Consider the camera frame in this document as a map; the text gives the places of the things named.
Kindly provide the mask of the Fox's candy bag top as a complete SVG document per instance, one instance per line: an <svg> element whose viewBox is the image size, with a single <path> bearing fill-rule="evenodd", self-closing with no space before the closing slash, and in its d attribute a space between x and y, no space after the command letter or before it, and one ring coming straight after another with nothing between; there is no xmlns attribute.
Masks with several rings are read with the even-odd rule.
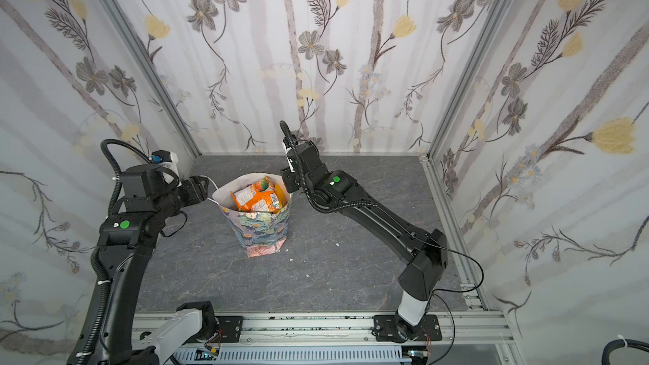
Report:
<svg viewBox="0 0 649 365"><path fill-rule="evenodd" d="M246 213L275 214L287 205L282 188L269 176L232 192L231 196L237 209Z"/></svg>

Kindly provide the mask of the white floral paper bag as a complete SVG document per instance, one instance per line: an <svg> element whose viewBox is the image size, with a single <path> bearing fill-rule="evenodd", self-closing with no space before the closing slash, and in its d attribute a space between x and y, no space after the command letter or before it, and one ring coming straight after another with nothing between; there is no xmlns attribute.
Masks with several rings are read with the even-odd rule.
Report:
<svg viewBox="0 0 649 365"><path fill-rule="evenodd" d="M287 205L275 214L239 211L231 193L253 184L265 176L269 176L282 188L287 197ZM208 200L219 207L248 257L260 257L280 252L289 233L288 221L291 209L291 196L284 187L281 176L262 172L245 174L227 184L216 186L215 190L209 193Z"/></svg>

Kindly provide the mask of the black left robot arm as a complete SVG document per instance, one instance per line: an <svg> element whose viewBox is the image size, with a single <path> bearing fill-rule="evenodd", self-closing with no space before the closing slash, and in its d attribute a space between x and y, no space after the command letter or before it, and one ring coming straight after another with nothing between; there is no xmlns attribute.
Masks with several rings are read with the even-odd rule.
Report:
<svg viewBox="0 0 649 365"><path fill-rule="evenodd" d="M132 339L140 287L159 238L167 236L167 220L206 201L210 182L179 177L165 150L146 156L117 139L103 140L100 148L116 184L91 254L91 303L67 362L163 364L187 341L216 331L210 303L187 303L143 340Z"/></svg>

